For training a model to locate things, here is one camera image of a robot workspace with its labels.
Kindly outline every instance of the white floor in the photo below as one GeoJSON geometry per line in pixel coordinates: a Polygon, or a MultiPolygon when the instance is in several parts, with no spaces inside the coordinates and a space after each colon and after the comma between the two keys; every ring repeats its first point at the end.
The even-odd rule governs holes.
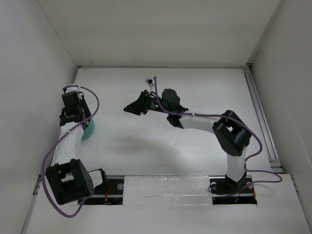
{"type": "MultiPolygon", "coordinates": [[[[94,117],[95,131],[81,144],[80,158],[85,167],[103,168],[109,175],[181,177],[168,177],[176,180],[168,191],[162,186],[162,182],[166,183],[162,177],[140,176],[135,180],[130,176],[125,182],[126,205],[84,206],[73,219],[58,215],[41,188],[29,234],[310,233],[289,175],[284,175],[279,184],[256,185],[257,206],[212,205],[211,195],[204,189],[209,183],[204,175],[225,175],[227,166],[226,155],[215,136],[174,128],[162,113],[135,116],[123,112],[126,105],[148,88],[143,81],[147,76],[158,77],[160,91],[175,89],[181,105],[194,111],[209,114],[235,111],[264,142],[240,69],[79,69],[76,83],[96,92],[101,103],[94,117]],[[197,180],[195,175],[203,176],[197,180]],[[193,200],[180,199],[183,195],[192,195],[193,200]]],[[[93,111],[94,98],[87,92],[85,98],[93,111]]],[[[258,145],[252,139],[247,155],[257,150],[258,145]]],[[[250,160],[248,167],[269,170],[267,150],[250,160]]],[[[252,177],[275,179],[265,174],[252,177]]],[[[76,206],[62,208],[71,213],[76,206]]]]}

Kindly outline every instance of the white panel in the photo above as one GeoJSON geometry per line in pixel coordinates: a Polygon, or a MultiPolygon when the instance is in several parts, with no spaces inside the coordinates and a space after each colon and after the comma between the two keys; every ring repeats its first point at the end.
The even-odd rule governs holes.
{"type": "Polygon", "coordinates": [[[0,233],[20,233],[74,63],[35,0],[0,1],[0,233]]]}
{"type": "MultiPolygon", "coordinates": [[[[175,201],[174,197],[171,202],[178,202],[179,205],[168,205],[168,200],[164,200],[164,196],[159,196],[161,193],[157,193],[152,186],[149,186],[147,190],[155,191],[158,195],[148,200],[150,204],[142,204],[148,197],[139,197],[140,194],[136,194],[137,198],[140,198],[137,204],[83,206],[75,218],[64,218],[57,214],[45,198],[43,189],[40,188],[27,233],[310,234],[290,176],[282,176],[284,180],[278,186],[255,185],[259,205],[211,205],[210,203],[210,205],[185,206],[175,201]]],[[[137,188],[142,192],[141,195],[146,194],[144,190],[137,188]]],[[[76,208],[77,205],[62,206],[62,209],[69,214],[72,214],[76,208]]]]}
{"type": "MultiPolygon", "coordinates": [[[[108,175],[225,175],[227,156],[215,135],[174,128],[163,113],[136,116],[123,111],[148,88],[144,79],[154,75],[159,91],[175,89],[184,107],[208,114],[233,110],[264,142],[241,69],[79,69],[77,84],[100,99],[95,130],[81,143],[81,160],[88,170],[103,167],[108,175]]],[[[85,98],[92,112],[95,98],[88,92],[85,98]]],[[[247,155],[258,149],[252,138],[247,155]]],[[[267,151],[248,166],[270,170],[267,151]]]]}
{"type": "Polygon", "coordinates": [[[285,0],[253,75],[284,171],[312,227],[312,1],[285,0]]]}
{"type": "Polygon", "coordinates": [[[279,0],[38,0],[76,65],[245,65],[279,0]]]}

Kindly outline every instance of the purple cable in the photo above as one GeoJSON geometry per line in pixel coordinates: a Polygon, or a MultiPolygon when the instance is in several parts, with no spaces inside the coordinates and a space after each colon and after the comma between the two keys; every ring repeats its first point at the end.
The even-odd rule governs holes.
{"type": "MultiPolygon", "coordinates": [[[[66,88],[70,88],[70,87],[77,87],[77,88],[81,88],[81,89],[85,89],[87,91],[89,91],[91,94],[94,95],[94,97],[97,99],[97,108],[96,110],[93,112],[92,115],[90,115],[88,118],[86,118],[85,120],[81,121],[80,123],[76,124],[74,127],[72,127],[69,131],[71,132],[72,130],[74,130],[75,128],[77,128],[78,126],[84,124],[85,122],[87,122],[88,120],[90,120],[99,110],[99,99],[98,99],[98,96],[90,89],[88,88],[85,88],[85,87],[82,87],[82,86],[79,86],[79,85],[68,85],[68,86],[65,86],[64,89],[66,88]]],[[[44,175],[45,175],[45,172],[44,172],[44,167],[45,167],[45,164],[46,164],[46,161],[48,159],[48,156],[55,150],[56,146],[65,138],[68,136],[68,132],[65,133],[60,139],[57,140],[57,142],[51,147],[51,149],[47,152],[47,154],[44,156],[43,158],[43,161],[42,161],[42,164],[41,164],[41,179],[42,179],[42,186],[43,186],[43,190],[45,192],[45,195],[47,196],[49,202],[51,203],[51,205],[53,206],[53,208],[59,212],[62,216],[66,217],[66,218],[73,218],[75,217],[78,212],[81,210],[85,200],[83,199],[80,203],[80,206],[78,207],[78,209],[76,210],[76,212],[74,214],[66,214],[64,211],[62,211],[57,204],[55,204],[55,202],[53,201],[53,199],[51,198],[50,194],[49,194],[49,191],[48,191],[48,188],[47,188],[47,185],[46,185],[46,182],[45,182],[45,178],[44,178],[44,175]]]]}
{"type": "MultiPolygon", "coordinates": [[[[154,81],[155,81],[155,93],[156,93],[156,100],[158,102],[158,105],[159,107],[164,111],[164,113],[167,113],[167,114],[170,114],[170,115],[176,115],[176,116],[192,116],[193,114],[192,113],[174,113],[174,112],[170,112],[170,111],[167,111],[162,105],[161,105],[161,102],[159,100],[159,96],[158,96],[158,90],[157,90],[157,77],[154,77],[154,81]]],[[[264,173],[269,173],[269,174],[272,174],[272,175],[275,175],[279,178],[279,180],[258,180],[258,181],[253,181],[253,182],[248,182],[241,190],[239,190],[238,192],[236,193],[233,193],[233,194],[229,194],[229,195],[225,195],[225,196],[222,196],[222,198],[228,198],[228,197],[231,197],[235,194],[238,194],[240,193],[241,191],[243,191],[245,188],[247,188],[248,186],[252,185],[252,184],[256,184],[256,183],[279,183],[279,182],[282,182],[283,178],[277,174],[277,173],[274,173],[274,172],[270,172],[270,171],[265,171],[265,170],[249,170],[247,169],[247,160],[254,157],[254,156],[257,156],[258,154],[260,154],[262,152],[262,149],[263,149],[263,146],[262,146],[262,143],[260,141],[260,139],[258,138],[258,136],[250,129],[248,128],[245,124],[239,122],[238,120],[234,119],[234,118],[231,118],[231,117],[228,117],[228,116],[224,116],[224,115],[206,115],[206,114],[194,114],[195,116],[200,116],[200,117],[220,117],[220,118],[225,118],[225,119],[228,119],[230,121],[233,121],[234,123],[240,125],[241,127],[243,127],[244,129],[246,129],[256,140],[257,142],[259,143],[259,150],[252,154],[252,155],[249,155],[248,157],[246,157],[245,159],[245,165],[244,165],[244,168],[245,168],[245,171],[246,172],[264,172],[264,173]]]]}

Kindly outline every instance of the purple hose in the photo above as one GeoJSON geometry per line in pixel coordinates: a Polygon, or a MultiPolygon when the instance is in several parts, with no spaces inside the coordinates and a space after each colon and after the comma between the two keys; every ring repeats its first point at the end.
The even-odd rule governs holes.
{"type": "MultiPolygon", "coordinates": [[[[99,99],[98,99],[98,96],[90,89],[88,88],[85,88],[85,87],[82,87],[82,86],[79,86],[79,85],[68,85],[68,86],[65,86],[64,89],[66,88],[70,88],[70,87],[77,87],[77,88],[81,88],[81,89],[85,89],[87,91],[89,91],[91,94],[94,95],[94,97],[97,99],[97,108],[96,110],[93,112],[92,115],[90,115],[88,118],[86,118],[85,120],[81,121],[80,123],[76,124],[74,127],[72,127],[69,131],[71,132],[72,130],[74,130],[75,128],[77,128],[78,126],[84,124],[85,122],[87,122],[88,120],[90,120],[99,110],[99,99]]],[[[47,196],[49,202],[51,203],[51,205],[54,207],[54,209],[59,212],[62,216],[66,217],[66,218],[72,218],[72,217],[75,217],[78,212],[81,210],[86,198],[80,203],[80,206],[78,207],[78,209],[76,210],[76,212],[74,214],[66,214],[64,211],[62,211],[57,204],[55,204],[55,202],[53,201],[53,199],[51,198],[50,194],[49,194],[49,191],[47,189],[47,185],[46,185],[46,182],[45,182],[45,178],[44,178],[44,175],[45,175],[45,172],[44,172],[44,168],[45,168],[45,164],[47,162],[47,159],[48,159],[48,156],[55,150],[56,146],[65,138],[68,136],[68,132],[65,133],[60,139],[57,140],[57,142],[51,147],[51,149],[47,152],[47,154],[44,156],[43,158],[43,161],[42,161],[42,164],[41,164],[41,179],[42,179],[42,186],[43,186],[43,190],[45,192],[45,195],[47,196]]]]}
{"type": "MultiPolygon", "coordinates": [[[[159,100],[159,96],[158,96],[158,90],[157,90],[157,77],[154,77],[154,81],[155,81],[155,93],[156,93],[156,100],[158,102],[158,105],[159,107],[164,111],[164,113],[167,113],[167,114],[170,114],[170,115],[176,115],[176,116],[192,116],[193,114],[192,113],[174,113],[174,112],[170,112],[170,111],[167,111],[162,105],[161,105],[161,102],[159,100]]],[[[262,146],[262,143],[260,141],[260,139],[257,137],[257,135],[251,130],[249,129],[245,124],[239,122],[238,120],[234,119],[234,118],[231,118],[231,117],[228,117],[228,116],[224,116],[224,115],[205,115],[205,114],[195,114],[195,116],[200,116],[200,117],[220,117],[220,118],[226,118],[230,121],[233,121],[234,123],[240,125],[241,127],[243,127],[244,129],[246,129],[259,143],[259,150],[252,154],[252,155],[249,155],[248,157],[246,157],[245,159],[245,165],[244,165],[244,168],[246,170],[246,172],[264,172],[264,173],[269,173],[269,174],[272,174],[272,175],[275,175],[279,178],[279,180],[258,180],[258,181],[253,181],[253,182],[249,182],[247,183],[241,190],[239,190],[238,192],[236,193],[233,193],[233,194],[229,194],[229,195],[225,195],[225,196],[222,196],[222,198],[228,198],[228,197],[231,197],[235,194],[238,194],[240,193],[241,191],[243,191],[245,188],[247,188],[248,186],[252,185],[252,184],[256,184],[256,183],[279,183],[279,182],[282,182],[283,178],[277,174],[277,173],[274,173],[274,172],[270,172],[270,171],[265,171],[265,170],[249,170],[247,169],[247,160],[254,157],[254,156],[257,156],[258,154],[260,154],[262,152],[262,149],[263,149],[263,146],[262,146]]]]}

